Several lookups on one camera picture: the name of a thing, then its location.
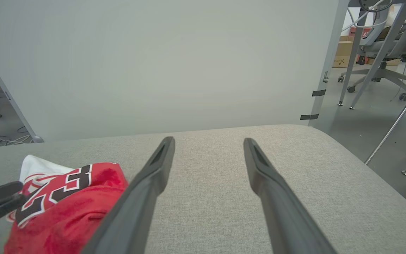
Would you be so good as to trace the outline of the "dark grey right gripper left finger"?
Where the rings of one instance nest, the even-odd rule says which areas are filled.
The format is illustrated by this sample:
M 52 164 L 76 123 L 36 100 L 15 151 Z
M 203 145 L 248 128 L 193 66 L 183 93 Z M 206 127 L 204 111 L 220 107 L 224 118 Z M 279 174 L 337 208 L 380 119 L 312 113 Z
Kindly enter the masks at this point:
M 165 137 L 82 250 L 83 254 L 143 254 L 156 200 L 165 190 L 175 152 Z

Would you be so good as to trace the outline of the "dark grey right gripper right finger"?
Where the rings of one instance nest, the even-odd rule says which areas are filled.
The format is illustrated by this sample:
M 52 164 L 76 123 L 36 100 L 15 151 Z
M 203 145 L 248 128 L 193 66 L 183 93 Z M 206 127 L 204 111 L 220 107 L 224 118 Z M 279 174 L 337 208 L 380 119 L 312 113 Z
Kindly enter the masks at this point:
M 315 220 L 252 138 L 244 140 L 250 187 L 261 199 L 274 254 L 335 254 Z

